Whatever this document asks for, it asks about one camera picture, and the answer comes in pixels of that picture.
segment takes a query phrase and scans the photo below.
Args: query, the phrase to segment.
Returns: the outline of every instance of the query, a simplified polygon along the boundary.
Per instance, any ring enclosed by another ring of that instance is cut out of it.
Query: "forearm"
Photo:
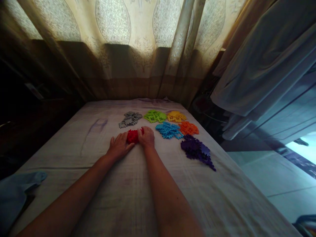
[[[145,157],[161,236],[204,236],[189,203],[154,148]]]
[[[101,157],[18,236],[68,236],[114,163]]]

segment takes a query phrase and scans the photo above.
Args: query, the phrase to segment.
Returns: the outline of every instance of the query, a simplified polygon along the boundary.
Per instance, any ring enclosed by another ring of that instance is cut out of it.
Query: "bed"
[[[133,127],[118,123],[128,111],[177,110],[194,123],[195,135],[211,150],[214,172],[186,158],[180,140],[163,139],[155,126],[140,119]],[[18,173],[45,171],[48,177],[33,191],[36,196],[15,223],[16,235],[104,155],[110,139],[120,132],[149,126],[156,149],[187,198],[207,236],[300,236],[238,165],[180,104],[166,100],[119,100],[87,103]],[[136,145],[115,164],[72,232],[73,236],[157,236],[154,207],[142,148]]]

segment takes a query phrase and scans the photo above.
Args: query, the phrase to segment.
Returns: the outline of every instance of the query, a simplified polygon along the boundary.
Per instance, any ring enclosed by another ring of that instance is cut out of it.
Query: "tiled floor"
[[[290,161],[275,151],[228,154],[288,221],[316,214],[316,179]]]
[[[302,157],[316,164],[316,132],[311,132],[301,139],[309,144],[309,146],[299,145],[295,142],[290,142],[286,146]]]

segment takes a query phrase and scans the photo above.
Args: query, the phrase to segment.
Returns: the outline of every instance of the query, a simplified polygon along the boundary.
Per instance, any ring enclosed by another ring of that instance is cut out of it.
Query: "hand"
[[[150,127],[142,127],[144,130],[144,134],[142,131],[138,129],[138,140],[141,146],[145,149],[148,147],[155,148],[155,136],[154,132]]]
[[[122,159],[135,146],[135,143],[126,144],[128,132],[120,133],[116,139],[111,138],[110,148],[106,155],[113,157],[115,161]]]

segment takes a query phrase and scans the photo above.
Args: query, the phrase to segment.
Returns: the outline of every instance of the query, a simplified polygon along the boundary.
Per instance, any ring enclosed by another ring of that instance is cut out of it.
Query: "interlocking plastic pieces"
[[[156,111],[156,110],[149,110],[147,114],[144,115],[144,119],[148,120],[150,123],[157,122],[157,121],[159,123],[162,123],[163,121],[166,120],[166,118],[167,118],[166,114]]]
[[[176,137],[177,139],[183,138],[183,134],[179,129],[180,127],[178,125],[170,124],[168,122],[163,122],[156,126],[156,130],[158,130],[165,139],[171,139],[173,137]]]
[[[138,132],[137,130],[129,130],[127,134],[127,143],[138,143]]]
[[[193,135],[193,134],[199,134],[198,128],[193,124],[188,121],[183,121],[179,123],[180,126],[180,132],[183,133],[183,135]]]
[[[185,141],[181,142],[181,149],[185,151],[187,157],[189,159],[199,160],[210,167],[212,170],[216,171],[211,160],[209,148],[191,135],[185,135],[183,138]]]
[[[134,126],[143,116],[140,113],[129,111],[124,114],[125,118],[118,124],[119,128]]]
[[[187,117],[179,111],[171,111],[167,114],[167,118],[170,122],[182,122],[187,119]]]

